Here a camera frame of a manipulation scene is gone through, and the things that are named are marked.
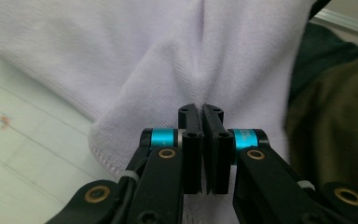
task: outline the black plastic bracket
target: black plastic bracket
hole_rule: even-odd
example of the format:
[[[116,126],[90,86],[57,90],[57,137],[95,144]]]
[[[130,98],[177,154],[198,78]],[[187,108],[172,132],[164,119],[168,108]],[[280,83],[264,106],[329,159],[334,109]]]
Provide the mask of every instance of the black plastic bracket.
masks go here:
[[[224,112],[219,107],[202,107],[202,128],[205,134],[203,158],[207,192],[227,194],[232,156],[235,155],[234,136],[223,127]]]
[[[183,187],[185,194],[201,192],[202,131],[195,105],[185,105],[178,110],[178,127],[182,132]]]

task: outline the floor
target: floor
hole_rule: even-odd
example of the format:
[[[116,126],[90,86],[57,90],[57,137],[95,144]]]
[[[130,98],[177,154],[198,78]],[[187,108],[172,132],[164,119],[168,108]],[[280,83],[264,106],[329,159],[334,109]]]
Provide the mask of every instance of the floor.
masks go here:
[[[91,181],[91,121],[0,60],[0,223],[44,223]]]

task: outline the white cable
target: white cable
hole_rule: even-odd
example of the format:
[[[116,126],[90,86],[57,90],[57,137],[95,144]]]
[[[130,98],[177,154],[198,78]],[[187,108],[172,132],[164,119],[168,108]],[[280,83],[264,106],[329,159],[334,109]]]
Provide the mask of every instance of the white cable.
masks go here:
[[[121,172],[120,178],[123,176],[130,177],[130,178],[134,179],[136,184],[138,184],[138,182],[140,180],[138,174],[136,174],[136,172],[134,172],[132,170],[125,170],[125,171]]]
[[[313,186],[313,184],[310,183],[308,180],[300,180],[300,181],[297,181],[297,184],[298,184],[302,189],[313,189],[314,191],[316,190],[315,186]]]

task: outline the white wall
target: white wall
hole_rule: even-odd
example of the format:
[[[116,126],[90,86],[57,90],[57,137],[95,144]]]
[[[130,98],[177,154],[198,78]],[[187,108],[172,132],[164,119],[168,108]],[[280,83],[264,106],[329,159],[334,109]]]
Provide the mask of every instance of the white wall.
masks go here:
[[[358,0],[331,0],[326,9],[358,20]]]
[[[358,44],[358,0],[331,0],[313,21]]]

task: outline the white towel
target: white towel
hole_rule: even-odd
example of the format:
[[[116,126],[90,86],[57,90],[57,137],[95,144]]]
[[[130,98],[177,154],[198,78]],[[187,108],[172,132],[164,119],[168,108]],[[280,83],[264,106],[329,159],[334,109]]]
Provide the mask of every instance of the white towel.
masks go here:
[[[263,129],[287,159],[289,76],[313,0],[0,0],[0,57],[95,120],[89,145],[113,177],[143,128],[182,105]],[[231,187],[235,167],[232,168]],[[228,195],[186,196],[185,223],[237,223]]]

